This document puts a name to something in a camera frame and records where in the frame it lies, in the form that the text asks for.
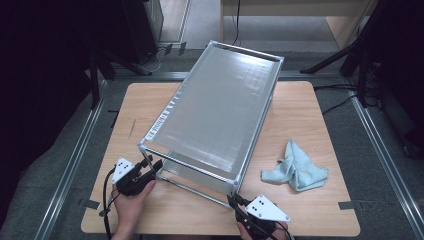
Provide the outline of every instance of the metal floor track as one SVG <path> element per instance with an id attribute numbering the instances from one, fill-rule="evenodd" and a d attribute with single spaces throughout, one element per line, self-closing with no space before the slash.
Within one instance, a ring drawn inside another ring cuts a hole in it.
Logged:
<path id="1" fill-rule="evenodd" d="M 119 78 L 131 80 L 133 82 L 176 82 L 184 80 L 187 74 L 188 72 L 164 72 L 155 73 L 151 76 L 134 76 L 133 73 L 124 73 L 120 74 Z M 298 71 L 283 71 L 279 76 L 279 81 L 286 81 L 290 79 L 308 80 L 316 78 L 341 78 L 341 76 L 338 71 L 321 71 L 321 73 L 316 74 L 301 74 Z M 106 92 L 107 88 L 107 82 L 103 81 L 101 85 L 101 93 Z M 368 110 L 364 109 L 356 98 L 353 98 L 352 101 L 415 235 L 418 239 L 424 239 L 424 220 L 417 202 L 414 200 L 411 192 L 403 181 L 403 178 L 393 162 L 393 159 L 391 158 L 380 134 L 378 133 Z M 84 153 L 85 146 L 90 138 L 93 127 L 96 124 L 102 105 L 103 99 L 101 99 L 96 109 L 91 112 L 80 139 L 75 146 L 74 153 L 66 167 L 65 173 L 38 229 L 35 239 L 49 238 L 62 204 L 65 201 L 66 194 L 73 181 L 81 156 Z"/>

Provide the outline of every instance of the human hand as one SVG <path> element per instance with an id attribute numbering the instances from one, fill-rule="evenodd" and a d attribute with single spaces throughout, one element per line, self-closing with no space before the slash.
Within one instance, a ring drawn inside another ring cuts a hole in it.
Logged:
<path id="1" fill-rule="evenodd" d="M 150 181 L 141 193 L 135 196 L 125 196 L 116 191 L 116 186 L 113 185 L 112 197 L 116 198 L 113 202 L 118 212 L 118 228 L 113 235 L 114 240 L 130 239 L 134 234 L 138 220 L 143 211 L 144 200 L 153 190 L 156 185 L 156 180 Z"/>
<path id="2" fill-rule="evenodd" d="M 280 222 L 280 224 L 282 224 L 286 229 L 288 229 L 288 225 L 285 222 Z M 240 237 L 243 240 L 253 240 L 252 237 L 250 236 L 249 232 L 246 230 L 246 228 L 243 226 L 243 224 L 241 222 L 237 222 L 237 227 L 240 231 Z M 275 227 L 278 228 L 277 230 L 275 230 L 272 235 L 277 238 L 278 240 L 289 240 L 289 237 L 286 234 L 286 231 L 281 229 L 281 226 L 277 225 L 277 223 L 275 223 Z"/>

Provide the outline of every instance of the light blue towel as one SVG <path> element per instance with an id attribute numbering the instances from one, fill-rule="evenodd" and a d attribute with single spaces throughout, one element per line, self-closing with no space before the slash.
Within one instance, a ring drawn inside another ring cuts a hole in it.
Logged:
<path id="1" fill-rule="evenodd" d="M 274 170 L 262 171 L 262 181 L 272 184 L 289 182 L 298 191 L 322 187 L 328 178 L 328 169 L 315 166 L 309 156 L 293 141 L 287 143 L 285 159 Z"/>

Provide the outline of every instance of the wooden table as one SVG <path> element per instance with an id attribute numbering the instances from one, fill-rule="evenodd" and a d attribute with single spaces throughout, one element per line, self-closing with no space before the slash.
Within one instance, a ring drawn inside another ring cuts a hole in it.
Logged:
<path id="1" fill-rule="evenodd" d="M 105 176 L 119 157 L 133 162 L 142 159 L 136 145 L 178 86 L 179 83 L 129 86 L 91 200 L 102 201 Z M 285 146 L 291 138 L 317 166 L 329 169 L 329 178 L 323 187 L 297 193 L 288 184 L 271 185 L 260 181 L 260 171 L 277 165 L 276 161 L 284 156 Z M 295 236 L 359 234 L 354 210 L 340 210 L 338 205 L 350 201 L 350 197 L 310 83 L 277 83 L 240 194 L 247 199 L 264 194 L 275 202 L 291 217 L 289 229 Z M 86 210 L 81 224 L 84 232 L 105 232 L 99 211 Z M 114 208 L 109 218 L 114 231 L 117 226 Z M 146 234 L 239 234 L 234 211 L 164 181 L 158 181 L 149 195 L 137 231 Z"/>
<path id="2" fill-rule="evenodd" d="M 224 39 L 224 16 L 236 16 L 237 3 L 221 0 L 221 39 Z M 342 49 L 356 38 L 358 27 L 376 3 L 377 0 L 243 0 L 240 16 L 325 16 Z"/>

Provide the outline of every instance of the blue cloth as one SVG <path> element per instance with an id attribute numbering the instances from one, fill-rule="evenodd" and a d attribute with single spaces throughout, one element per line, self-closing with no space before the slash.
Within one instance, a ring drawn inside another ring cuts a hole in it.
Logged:
<path id="1" fill-rule="evenodd" d="M 328 169 L 315 166 L 309 156 L 293 141 L 287 143 L 284 159 L 275 169 L 261 172 L 263 182 L 282 184 L 288 182 L 298 191 L 322 187 L 328 178 Z"/>

